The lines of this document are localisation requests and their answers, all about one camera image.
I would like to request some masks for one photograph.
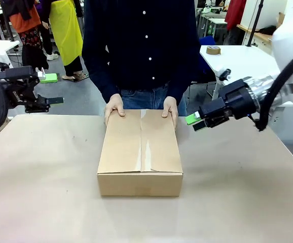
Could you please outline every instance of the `brown tape roll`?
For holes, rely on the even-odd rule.
[[[221,48],[218,46],[210,46],[210,47],[207,47],[206,53],[210,55],[221,54]]]

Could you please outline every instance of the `yellow skirt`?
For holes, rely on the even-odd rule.
[[[81,56],[83,44],[73,0],[52,2],[50,23],[63,65],[67,66]]]

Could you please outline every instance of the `person's right hand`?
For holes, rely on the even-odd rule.
[[[124,109],[123,109],[123,101],[120,94],[114,94],[111,96],[108,104],[105,106],[104,113],[105,113],[105,125],[107,126],[109,116],[113,110],[117,110],[118,114],[123,117],[125,116]]]
[[[42,21],[42,25],[43,25],[43,27],[44,27],[45,29],[49,29],[49,24],[48,24],[48,23]]]

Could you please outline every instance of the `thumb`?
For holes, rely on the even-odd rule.
[[[118,112],[118,114],[121,117],[125,116],[125,112],[124,112],[124,109],[123,109],[123,105],[122,104],[120,104],[120,105],[117,106],[117,112]]]
[[[163,118],[167,118],[168,117],[168,113],[169,113],[169,105],[164,104],[163,112],[162,112],[162,117]]]

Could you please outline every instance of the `blue chair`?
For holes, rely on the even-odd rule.
[[[215,45],[214,38],[209,35],[203,38],[199,39],[199,43],[205,46],[213,46]],[[198,79],[195,81],[192,81],[192,83],[189,85],[189,94],[188,94],[188,105],[189,105],[189,99],[191,96],[191,85],[206,85],[206,92],[210,97],[213,95],[209,93],[208,86],[209,85],[215,85],[216,84],[216,77],[212,69],[209,67],[209,65],[206,63],[204,58],[201,54],[199,54],[199,75]]]

